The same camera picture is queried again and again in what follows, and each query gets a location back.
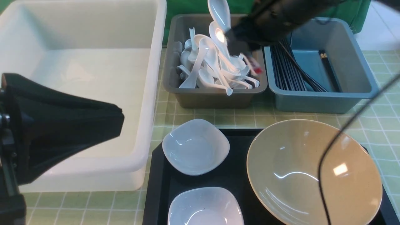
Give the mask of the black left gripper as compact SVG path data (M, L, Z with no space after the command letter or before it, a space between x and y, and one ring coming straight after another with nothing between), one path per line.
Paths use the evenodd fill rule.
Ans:
M115 104L3 73L1 224L26 224L26 201L19 185L32 183L69 157L119 137L124 119Z

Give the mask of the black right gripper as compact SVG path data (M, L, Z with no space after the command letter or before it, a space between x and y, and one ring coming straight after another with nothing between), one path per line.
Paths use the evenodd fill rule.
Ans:
M341 0L256 0L250 13L225 32L229 52L274 44Z

